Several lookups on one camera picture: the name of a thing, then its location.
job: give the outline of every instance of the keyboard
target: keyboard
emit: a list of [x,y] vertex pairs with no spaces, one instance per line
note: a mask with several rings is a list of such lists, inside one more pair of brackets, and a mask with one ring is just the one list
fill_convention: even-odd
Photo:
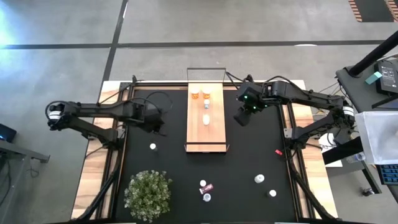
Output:
[[377,165],[381,184],[398,185],[398,164]]

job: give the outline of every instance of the gray floor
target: gray floor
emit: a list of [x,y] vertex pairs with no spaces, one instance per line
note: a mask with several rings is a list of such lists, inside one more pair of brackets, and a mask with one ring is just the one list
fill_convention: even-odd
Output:
[[[111,43],[122,0],[0,0],[1,44]],[[119,39],[128,42],[374,40],[396,23],[356,22],[347,0],[130,0]],[[226,67],[256,79],[283,75],[321,90],[337,69],[374,45],[118,49],[110,80],[185,80],[187,67]],[[70,218],[87,141],[50,132],[44,107],[52,100],[94,102],[109,49],[0,50],[0,123],[18,130],[16,144],[51,154],[19,194],[13,223]],[[190,75],[218,79],[219,74]],[[331,177],[338,214],[345,220],[395,223],[391,194],[364,198],[362,173]]]

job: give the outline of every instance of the black table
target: black table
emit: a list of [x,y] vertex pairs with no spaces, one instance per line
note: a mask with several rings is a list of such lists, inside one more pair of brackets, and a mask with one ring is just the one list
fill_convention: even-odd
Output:
[[[395,65],[398,65],[398,60],[391,60],[391,62]],[[362,76],[359,78],[354,78],[350,76],[346,69],[341,69],[336,72],[338,81],[347,92],[347,95],[353,102],[353,106],[359,113],[363,111],[384,110],[379,108],[372,109],[373,104],[388,98],[387,95],[376,92],[375,83],[368,85],[365,82],[365,80],[374,72],[375,71],[373,65],[365,69],[365,71],[362,72]],[[388,188],[394,196],[395,200],[398,202],[398,186],[388,185]]]
[[[124,208],[124,189],[130,176],[143,170],[167,171],[171,178],[171,211],[154,223],[190,222],[293,222],[295,209],[287,165],[278,158],[276,149],[283,148],[279,108],[274,106],[252,116],[251,124],[240,127],[233,115],[239,107],[236,91],[224,91],[226,154],[187,154],[184,149],[187,133],[187,90],[163,90],[174,102],[165,116],[163,132],[167,137],[154,136],[130,128],[116,203],[118,222],[136,222]],[[134,96],[146,97],[153,90],[136,90]],[[151,100],[167,101],[162,95]],[[155,142],[157,152],[149,149]],[[254,182],[258,174],[265,176],[261,184]],[[211,201],[204,202],[199,182],[213,184]],[[266,193],[276,190],[275,198]]]

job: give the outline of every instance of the blue sticky note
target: blue sticky note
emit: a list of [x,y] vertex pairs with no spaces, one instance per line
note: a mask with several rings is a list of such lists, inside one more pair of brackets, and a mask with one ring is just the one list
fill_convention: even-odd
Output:
[[376,80],[378,80],[380,77],[382,77],[381,73],[375,72],[371,76],[369,76],[369,78],[367,78],[365,80],[365,82],[370,85],[370,84],[374,83]]

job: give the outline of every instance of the potted plant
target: potted plant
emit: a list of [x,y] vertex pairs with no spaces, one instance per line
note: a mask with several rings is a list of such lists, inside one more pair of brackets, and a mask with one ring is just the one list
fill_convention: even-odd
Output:
[[166,172],[142,171],[131,176],[129,187],[124,191],[125,208],[134,218],[152,222],[161,214],[169,212],[171,179]]

